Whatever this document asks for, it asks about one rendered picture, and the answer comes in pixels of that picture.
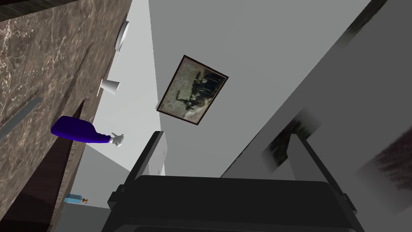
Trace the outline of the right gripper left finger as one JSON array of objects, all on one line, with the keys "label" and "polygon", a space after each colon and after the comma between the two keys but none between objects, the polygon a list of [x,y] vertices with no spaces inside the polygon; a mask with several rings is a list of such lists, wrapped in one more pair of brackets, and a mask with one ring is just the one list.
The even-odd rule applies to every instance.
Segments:
[{"label": "right gripper left finger", "polygon": [[164,175],[166,155],[167,141],[164,131],[155,131],[127,176],[124,185],[131,184],[141,175]]}]

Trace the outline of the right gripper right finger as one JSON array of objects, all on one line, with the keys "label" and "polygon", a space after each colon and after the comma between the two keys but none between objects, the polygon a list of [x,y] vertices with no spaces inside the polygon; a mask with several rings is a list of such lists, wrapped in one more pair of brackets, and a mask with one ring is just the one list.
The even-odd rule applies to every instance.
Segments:
[{"label": "right gripper right finger", "polygon": [[336,180],[306,139],[292,134],[288,143],[287,155],[295,180],[326,182],[340,195],[344,195]]}]

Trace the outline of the blue spray bottle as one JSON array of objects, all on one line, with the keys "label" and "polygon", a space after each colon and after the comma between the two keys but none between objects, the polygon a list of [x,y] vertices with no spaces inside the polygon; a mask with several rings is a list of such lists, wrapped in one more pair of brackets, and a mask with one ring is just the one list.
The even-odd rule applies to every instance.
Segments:
[{"label": "blue spray bottle", "polygon": [[124,135],[112,136],[98,133],[93,124],[71,116],[61,116],[51,127],[51,133],[55,136],[82,143],[112,143],[121,146]]}]

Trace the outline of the dark framed picture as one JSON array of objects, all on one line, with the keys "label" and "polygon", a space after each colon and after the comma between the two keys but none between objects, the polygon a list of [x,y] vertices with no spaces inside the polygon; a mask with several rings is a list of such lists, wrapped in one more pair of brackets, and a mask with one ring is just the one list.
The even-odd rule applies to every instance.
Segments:
[{"label": "dark framed picture", "polygon": [[184,55],[157,112],[199,125],[228,77]]}]

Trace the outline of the white cup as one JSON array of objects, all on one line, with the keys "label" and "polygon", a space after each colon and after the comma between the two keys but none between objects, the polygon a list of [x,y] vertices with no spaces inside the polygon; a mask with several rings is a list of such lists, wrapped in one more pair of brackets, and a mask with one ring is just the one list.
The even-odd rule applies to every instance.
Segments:
[{"label": "white cup", "polygon": [[111,81],[111,80],[102,78],[100,81],[98,90],[97,90],[97,96],[99,95],[100,89],[103,89],[104,91],[107,91],[112,95],[116,95],[119,85],[120,85],[120,82]]}]

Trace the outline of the light blue bottle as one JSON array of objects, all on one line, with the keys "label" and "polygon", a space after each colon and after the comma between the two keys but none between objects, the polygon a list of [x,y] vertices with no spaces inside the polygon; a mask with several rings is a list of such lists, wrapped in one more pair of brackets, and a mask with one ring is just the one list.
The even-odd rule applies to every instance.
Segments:
[{"label": "light blue bottle", "polygon": [[67,194],[64,198],[65,203],[72,203],[72,204],[82,204],[87,203],[88,199],[84,198],[81,195],[74,195],[74,194]]}]

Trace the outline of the white plate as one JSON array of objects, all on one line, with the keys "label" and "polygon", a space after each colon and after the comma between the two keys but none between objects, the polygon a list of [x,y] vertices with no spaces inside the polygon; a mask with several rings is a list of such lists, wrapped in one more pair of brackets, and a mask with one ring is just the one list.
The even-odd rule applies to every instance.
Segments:
[{"label": "white plate", "polygon": [[117,35],[117,39],[116,39],[116,42],[115,42],[115,50],[116,51],[121,50],[122,44],[123,44],[124,39],[127,35],[128,26],[129,26],[129,21],[124,21],[121,25],[121,28],[119,30],[119,33]]}]

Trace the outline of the grey knife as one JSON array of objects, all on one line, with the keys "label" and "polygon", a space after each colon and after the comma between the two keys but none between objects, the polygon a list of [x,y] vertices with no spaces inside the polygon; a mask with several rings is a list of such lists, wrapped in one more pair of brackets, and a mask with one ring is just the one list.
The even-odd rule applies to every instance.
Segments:
[{"label": "grey knife", "polygon": [[11,119],[7,120],[0,129],[0,142],[16,127],[18,124],[27,117],[35,107],[41,103],[43,99],[41,97],[30,100],[22,109],[20,109]]}]

